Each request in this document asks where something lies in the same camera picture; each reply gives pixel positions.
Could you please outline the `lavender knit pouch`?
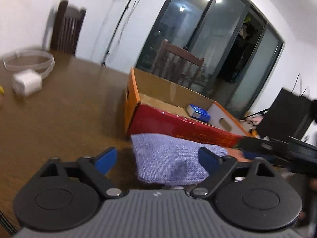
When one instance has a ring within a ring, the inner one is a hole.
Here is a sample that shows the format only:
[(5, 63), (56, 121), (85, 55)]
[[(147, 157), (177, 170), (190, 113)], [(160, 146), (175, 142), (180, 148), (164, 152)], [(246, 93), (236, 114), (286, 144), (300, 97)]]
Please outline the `lavender knit pouch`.
[(131, 136), (131, 141), (137, 178), (148, 184), (183, 186), (202, 182), (209, 173), (198, 161), (200, 147), (219, 157), (228, 155), (224, 147), (163, 134), (135, 134)]

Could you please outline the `blue tissue pack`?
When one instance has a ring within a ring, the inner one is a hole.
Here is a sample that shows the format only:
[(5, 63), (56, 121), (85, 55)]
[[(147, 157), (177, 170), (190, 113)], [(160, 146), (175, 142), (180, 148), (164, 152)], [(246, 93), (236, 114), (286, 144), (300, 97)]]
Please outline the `blue tissue pack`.
[(198, 106), (195, 106), (193, 104), (189, 104), (187, 106), (186, 110), (187, 110), (188, 115), (191, 118), (202, 121), (204, 123), (208, 123), (211, 119), (211, 116), (209, 115), (209, 113), (206, 110), (204, 110)]

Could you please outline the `black paper bag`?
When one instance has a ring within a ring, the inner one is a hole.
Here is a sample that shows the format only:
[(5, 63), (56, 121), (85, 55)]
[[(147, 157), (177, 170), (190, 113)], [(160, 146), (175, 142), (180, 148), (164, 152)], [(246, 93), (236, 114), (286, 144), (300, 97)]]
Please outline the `black paper bag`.
[(290, 137), (302, 139), (312, 122), (316, 121), (316, 100), (297, 96), (281, 89), (256, 128), (263, 139), (288, 142)]

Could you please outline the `red orange cardboard box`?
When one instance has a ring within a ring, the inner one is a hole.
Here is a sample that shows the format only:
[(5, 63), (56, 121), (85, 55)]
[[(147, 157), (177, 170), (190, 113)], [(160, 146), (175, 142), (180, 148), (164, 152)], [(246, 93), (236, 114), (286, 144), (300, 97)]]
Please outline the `red orange cardboard box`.
[[(210, 121), (191, 118), (186, 110), (189, 104), (206, 110)], [(250, 135), (218, 102), (136, 68), (131, 69), (128, 77), (125, 133), (164, 134), (229, 148)]]

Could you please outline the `dark wooden chair centre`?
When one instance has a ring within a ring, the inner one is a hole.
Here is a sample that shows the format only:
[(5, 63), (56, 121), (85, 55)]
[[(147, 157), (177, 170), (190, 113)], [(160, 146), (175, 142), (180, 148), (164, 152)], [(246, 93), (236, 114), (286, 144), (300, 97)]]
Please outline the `dark wooden chair centre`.
[(201, 72), (205, 59), (163, 39), (154, 58), (151, 73), (188, 89)]

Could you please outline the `dark wooden chair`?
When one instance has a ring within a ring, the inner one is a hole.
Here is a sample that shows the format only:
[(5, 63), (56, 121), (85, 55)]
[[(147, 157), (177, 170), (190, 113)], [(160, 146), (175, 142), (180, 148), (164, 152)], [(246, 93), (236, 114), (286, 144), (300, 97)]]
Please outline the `dark wooden chair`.
[(79, 34), (87, 9), (78, 9), (61, 0), (55, 16), (50, 49), (60, 53), (75, 55)]
[(154, 58), (151, 73), (188, 89), (201, 72), (205, 59), (163, 39)]

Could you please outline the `black sliding glass door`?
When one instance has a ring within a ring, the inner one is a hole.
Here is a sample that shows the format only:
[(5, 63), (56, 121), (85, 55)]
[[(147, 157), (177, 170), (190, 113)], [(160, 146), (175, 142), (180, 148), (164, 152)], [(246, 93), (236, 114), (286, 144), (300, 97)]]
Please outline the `black sliding glass door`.
[(151, 72), (163, 39), (205, 59), (191, 90), (241, 118), (264, 87), (283, 41), (248, 0), (167, 0), (136, 67)]

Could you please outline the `dark wooden chair left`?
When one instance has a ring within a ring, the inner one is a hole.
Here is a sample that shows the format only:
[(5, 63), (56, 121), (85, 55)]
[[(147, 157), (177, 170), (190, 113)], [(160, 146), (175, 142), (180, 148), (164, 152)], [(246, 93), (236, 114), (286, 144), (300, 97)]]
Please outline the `dark wooden chair left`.
[(87, 9), (78, 9), (61, 0), (55, 16), (50, 49), (60, 53), (75, 55), (79, 34)]

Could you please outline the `studio light on stand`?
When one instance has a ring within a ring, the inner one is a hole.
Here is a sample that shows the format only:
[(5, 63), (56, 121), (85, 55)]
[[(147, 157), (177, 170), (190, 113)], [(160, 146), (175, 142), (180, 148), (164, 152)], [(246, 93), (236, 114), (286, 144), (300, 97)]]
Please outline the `studio light on stand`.
[(118, 20), (118, 22), (117, 22), (117, 24), (116, 24), (116, 26), (115, 26), (115, 28), (113, 30), (111, 38), (110, 38), (110, 40), (109, 40), (109, 42), (107, 44), (106, 51), (104, 53), (104, 56), (103, 56), (103, 59), (102, 59), (102, 63), (101, 63), (101, 65), (103, 67), (107, 67), (106, 61), (111, 55), (111, 47), (112, 47), (113, 42), (115, 40), (116, 34), (119, 31), (119, 28), (121, 27), (120, 35), (118, 37), (118, 40), (116, 42), (115, 47), (119, 47), (121, 39), (122, 39), (123, 32), (126, 29), (126, 26), (128, 25), (133, 12), (135, 11), (136, 7), (139, 5), (140, 2), (141, 2), (141, 0), (128, 0), (127, 1), (126, 5), (124, 7), (124, 10), (121, 13), (121, 15), (119, 17), (119, 20)]

